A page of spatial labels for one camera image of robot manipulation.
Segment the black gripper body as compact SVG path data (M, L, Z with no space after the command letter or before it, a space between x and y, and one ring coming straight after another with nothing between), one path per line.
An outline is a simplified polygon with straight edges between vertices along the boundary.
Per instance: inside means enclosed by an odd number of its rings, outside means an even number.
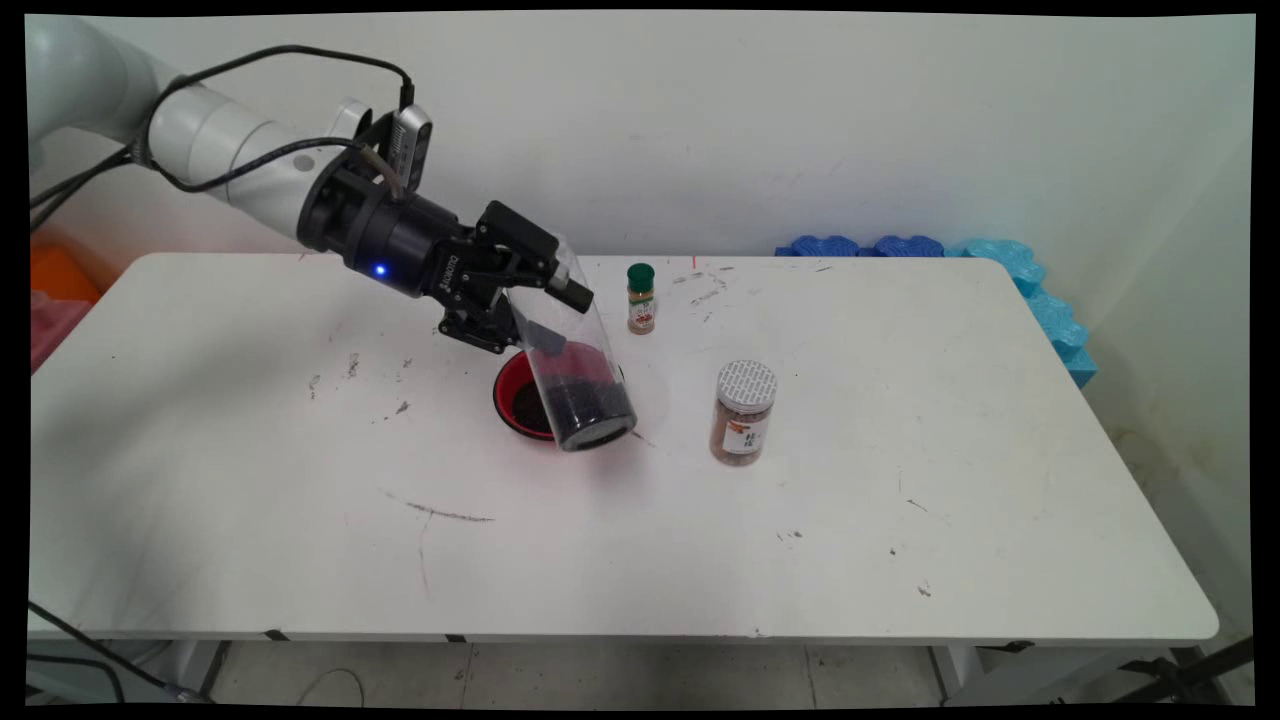
M472 228L387 179L383 167L369 146L343 150L303 201L298 241L410 297L454 300L462 283L483 273Z

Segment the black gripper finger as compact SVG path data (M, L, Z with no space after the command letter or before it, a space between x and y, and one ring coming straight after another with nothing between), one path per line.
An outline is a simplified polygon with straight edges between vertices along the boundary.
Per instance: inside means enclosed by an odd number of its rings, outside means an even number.
M594 293L573 278L570 246L503 202L486 205L474 228L472 249L472 278L504 290L541 290L576 313L593 305Z
M516 346L561 351L566 336L520 311L511 299L513 290L545 293L571 306L570 281L439 281L436 300L445 309L439 332L498 355Z

